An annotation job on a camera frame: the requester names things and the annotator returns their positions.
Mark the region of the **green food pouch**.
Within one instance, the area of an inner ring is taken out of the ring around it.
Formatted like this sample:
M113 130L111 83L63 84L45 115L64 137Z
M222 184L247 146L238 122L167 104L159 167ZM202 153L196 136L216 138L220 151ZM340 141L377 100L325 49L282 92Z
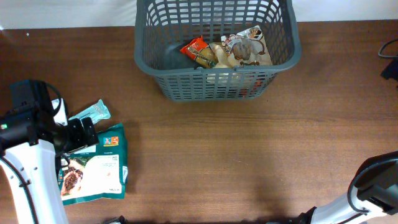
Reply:
M128 143L123 124L99 132L98 139L99 144L61 160L58 185L64 205L125 197Z

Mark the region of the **orange spaghetti pasta package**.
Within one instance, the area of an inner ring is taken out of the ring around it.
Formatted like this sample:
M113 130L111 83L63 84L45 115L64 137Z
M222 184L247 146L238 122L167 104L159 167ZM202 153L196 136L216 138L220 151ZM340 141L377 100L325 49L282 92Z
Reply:
M203 37L197 37L193 39L189 44L182 47L180 49L181 53L191 58L193 61L198 63L203 68L215 68L215 65L218 63L218 59L213 51L210 49L208 43L206 43ZM226 72L228 74L232 73L243 73L243 72ZM247 96L254 96L261 93L268 84L267 75L263 73L248 73L243 75L252 75L253 79L249 88L241 88L240 86L237 88L230 87L229 85L220 86L218 84L210 84L206 82L205 75L205 86L207 88L213 87L213 90L206 90L206 97L209 98L212 93L215 94L216 98L245 98Z

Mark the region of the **beige dried mushroom bag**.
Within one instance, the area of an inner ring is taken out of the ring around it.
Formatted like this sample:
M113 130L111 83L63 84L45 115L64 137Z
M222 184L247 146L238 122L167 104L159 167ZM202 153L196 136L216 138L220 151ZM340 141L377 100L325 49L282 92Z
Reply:
M260 26L254 26L236 34L221 36L220 42L209 44L216 55L218 63L215 68L234 68L245 65L269 66L272 65L271 56L267 49L265 37ZM208 74L206 82L220 86L249 88L253 76L243 73Z

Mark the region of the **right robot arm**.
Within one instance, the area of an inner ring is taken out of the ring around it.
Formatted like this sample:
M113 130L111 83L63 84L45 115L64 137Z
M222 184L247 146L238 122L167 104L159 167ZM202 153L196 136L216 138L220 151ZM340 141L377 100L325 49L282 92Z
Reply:
M345 194L302 213L294 223L362 223L397 213L397 152L365 160Z

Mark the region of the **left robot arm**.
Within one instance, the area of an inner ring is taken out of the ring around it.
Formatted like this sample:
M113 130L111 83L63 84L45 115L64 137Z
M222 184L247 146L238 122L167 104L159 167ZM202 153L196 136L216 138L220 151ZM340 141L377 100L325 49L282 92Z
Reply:
M61 161L99 143L92 120L67 120L65 101L54 90L54 106L51 89L41 80L12 84L13 107L1 117L1 167L19 223L67 223L58 186Z

